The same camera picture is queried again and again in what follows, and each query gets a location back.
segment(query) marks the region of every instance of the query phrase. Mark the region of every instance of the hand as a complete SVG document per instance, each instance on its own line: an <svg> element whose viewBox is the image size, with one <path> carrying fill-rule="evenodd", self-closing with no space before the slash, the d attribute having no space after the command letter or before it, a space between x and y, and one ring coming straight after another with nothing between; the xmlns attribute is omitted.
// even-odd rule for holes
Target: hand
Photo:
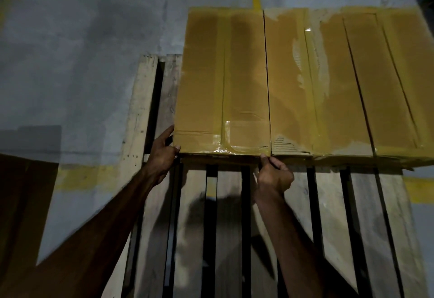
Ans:
<svg viewBox="0 0 434 298"><path fill-rule="evenodd" d="M268 159L265 154L261 154L261 163L262 169L257 176L259 190L271 190L282 195L294 181L294 174L273 156Z"/></svg>
<svg viewBox="0 0 434 298"><path fill-rule="evenodd" d="M152 144L151 153L146 163L146 171L156 179L155 185L163 181L171 168L180 146L166 146L166 139L173 132L174 125L168 127Z"/></svg>

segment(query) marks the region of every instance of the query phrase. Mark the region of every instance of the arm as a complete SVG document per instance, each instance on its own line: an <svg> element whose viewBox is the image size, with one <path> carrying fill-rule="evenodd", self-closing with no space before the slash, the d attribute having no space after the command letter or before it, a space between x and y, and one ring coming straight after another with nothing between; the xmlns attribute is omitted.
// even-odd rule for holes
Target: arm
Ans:
<svg viewBox="0 0 434 298"><path fill-rule="evenodd" d="M97 215L2 297L100 297L149 191L179 151L165 146L172 131L154 141L147 164Z"/></svg>
<svg viewBox="0 0 434 298"><path fill-rule="evenodd" d="M274 157L261 155L261 162L254 200L273 243L288 295L356 297L350 285L315 250L286 204L283 193L294 181L294 174Z"/></svg>

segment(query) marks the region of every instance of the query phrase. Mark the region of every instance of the person's right arm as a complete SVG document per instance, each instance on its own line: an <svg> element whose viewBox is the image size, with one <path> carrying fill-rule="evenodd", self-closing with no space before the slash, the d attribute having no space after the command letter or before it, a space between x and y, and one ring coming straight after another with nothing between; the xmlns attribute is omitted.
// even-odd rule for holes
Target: person's right arm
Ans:
<svg viewBox="0 0 434 298"><path fill-rule="evenodd" d="M261 155L262 169L257 176L254 201L267 228L279 260L290 297L357 297L355 291L315 250L313 242L298 224L283 193L294 174L278 159Z"/></svg>

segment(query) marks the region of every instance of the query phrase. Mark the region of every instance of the person's left arm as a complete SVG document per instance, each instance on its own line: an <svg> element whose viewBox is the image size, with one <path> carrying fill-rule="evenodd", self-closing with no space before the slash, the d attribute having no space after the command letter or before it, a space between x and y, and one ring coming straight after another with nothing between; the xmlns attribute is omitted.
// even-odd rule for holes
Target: person's left arm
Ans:
<svg viewBox="0 0 434 298"><path fill-rule="evenodd" d="M179 147L165 146L173 129L154 141L146 165L98 214L2 297L100 297L149 191L164 179L179 152Z"/></svg>

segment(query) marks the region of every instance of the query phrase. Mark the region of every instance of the concrete floor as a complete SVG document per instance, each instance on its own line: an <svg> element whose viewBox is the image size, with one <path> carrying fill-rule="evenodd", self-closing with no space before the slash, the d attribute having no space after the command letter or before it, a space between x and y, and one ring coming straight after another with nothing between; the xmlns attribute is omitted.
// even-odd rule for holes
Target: concrete floor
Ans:
<svg viewBox="0 0 434 298"><path fill-rule="evenodd" d="M261 0L264 8L416 4ZM116 164L138 58L181 54L191 6L252 7L252 0L12 0L0 33L0 153ZM112 195L98 187L55 190L39 260Z"/></svg>

